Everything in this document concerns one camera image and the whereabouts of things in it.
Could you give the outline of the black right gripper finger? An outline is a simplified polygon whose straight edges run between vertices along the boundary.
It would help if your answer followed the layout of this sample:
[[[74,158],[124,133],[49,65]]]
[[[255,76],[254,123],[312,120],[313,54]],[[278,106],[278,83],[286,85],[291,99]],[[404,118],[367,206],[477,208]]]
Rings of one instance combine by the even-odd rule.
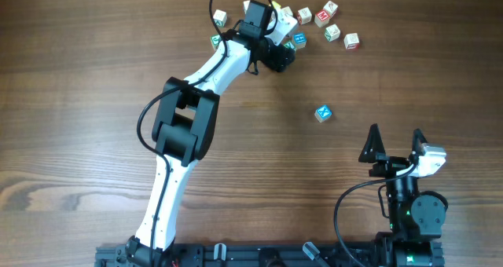
[[[380,130],[377,123],[374,123],[369,128],[369,134],[365,145],[362,149],[358,161],[360,163],[376,163],[386,159],[386,151]]]
[[[417,128],[413,131],[413,139],[412,139],[412,151],[411,156],[419,156],[424,154],[423,144],[427,143],[425,136],[422,133],[422,130]]]

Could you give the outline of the green letter I block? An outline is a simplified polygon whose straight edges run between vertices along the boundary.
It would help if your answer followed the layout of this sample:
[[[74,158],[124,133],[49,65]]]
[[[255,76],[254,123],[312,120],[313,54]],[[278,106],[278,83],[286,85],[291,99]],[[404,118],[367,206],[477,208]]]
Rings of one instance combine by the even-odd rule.
[[[332,24],[325,29],[324,36],[328,42],[333,42],[340,37],[341,31],[336,24]]]

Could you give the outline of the green letter Z block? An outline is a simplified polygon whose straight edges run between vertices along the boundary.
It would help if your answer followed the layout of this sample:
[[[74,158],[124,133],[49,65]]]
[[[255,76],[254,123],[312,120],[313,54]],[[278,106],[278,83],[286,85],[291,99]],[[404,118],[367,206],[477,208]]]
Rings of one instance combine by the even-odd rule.
[[[287,41],[284,44],[284,47],[292,49],[294,52],[297,50],[296,46],[294,45],[294,43],[292,41]]]

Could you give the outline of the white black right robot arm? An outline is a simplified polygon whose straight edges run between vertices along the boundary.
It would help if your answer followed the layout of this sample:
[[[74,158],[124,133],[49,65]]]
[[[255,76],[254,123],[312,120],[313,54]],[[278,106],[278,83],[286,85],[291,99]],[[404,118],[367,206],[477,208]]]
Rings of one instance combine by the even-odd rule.
[[[385,180],[381,187],[386,189],[387,208],[381,212],[391,230],[376,234],[365,261],[371,266],[444,266],[442,244],[436,240],[442,235],[448,202],[437,192],[420,191],[418,180],[445,164],[445,149],[427,142],[416,129],[410,155],[390,156],[378,125],[373,124],[358,161],[371,163],[369,175]]]

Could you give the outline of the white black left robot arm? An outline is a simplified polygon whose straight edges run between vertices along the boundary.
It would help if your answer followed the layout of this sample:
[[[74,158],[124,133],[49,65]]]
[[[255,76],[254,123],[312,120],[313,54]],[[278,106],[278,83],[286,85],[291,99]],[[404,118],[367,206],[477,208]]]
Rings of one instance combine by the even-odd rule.
[[[250,64],[263,62],[283,72],[296,58],[292,48],[270,38],[225,38],[208,61],[185,79],[169,78],[152,126],[150,150],[156,154],[156,176],[143,221],[126,243],[128,263],[169,266],[176,221],[185,187],[195,166],[205,157],[215,133],[221,95]]]

